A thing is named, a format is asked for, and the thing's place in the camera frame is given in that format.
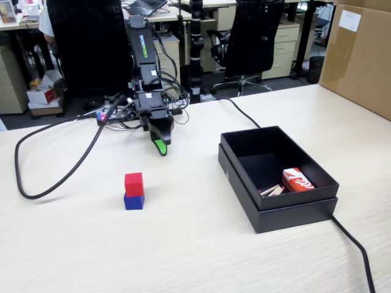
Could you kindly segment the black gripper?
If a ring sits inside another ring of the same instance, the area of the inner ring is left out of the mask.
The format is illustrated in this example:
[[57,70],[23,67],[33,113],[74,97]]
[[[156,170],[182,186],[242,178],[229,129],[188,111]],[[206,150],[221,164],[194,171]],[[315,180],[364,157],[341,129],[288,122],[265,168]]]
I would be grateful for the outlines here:
[[161,156],[167,155],[167,145],[172,141],[174,118],[164,105],[162,91],[135,93],[135,116],[147,117],[150,138]]

